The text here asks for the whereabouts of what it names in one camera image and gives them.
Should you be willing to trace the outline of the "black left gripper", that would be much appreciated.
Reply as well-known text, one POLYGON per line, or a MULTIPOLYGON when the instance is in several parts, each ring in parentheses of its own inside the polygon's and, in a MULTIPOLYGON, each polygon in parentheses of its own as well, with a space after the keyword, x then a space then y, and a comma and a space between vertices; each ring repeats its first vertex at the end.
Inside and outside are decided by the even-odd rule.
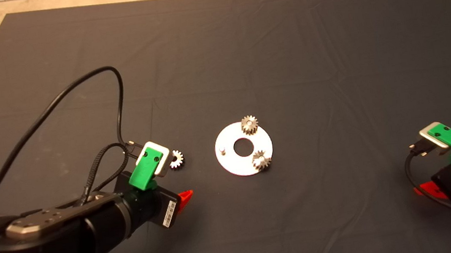
POLYGON ((190 189, 177 194, 161 186, 143 191, 129 184, 131 175, 128 171, 120 173, 114 187, 130 214, 130 233, 147 222, 171 228, 176 222, 177 213, 183 211, 194 191, 190 189))

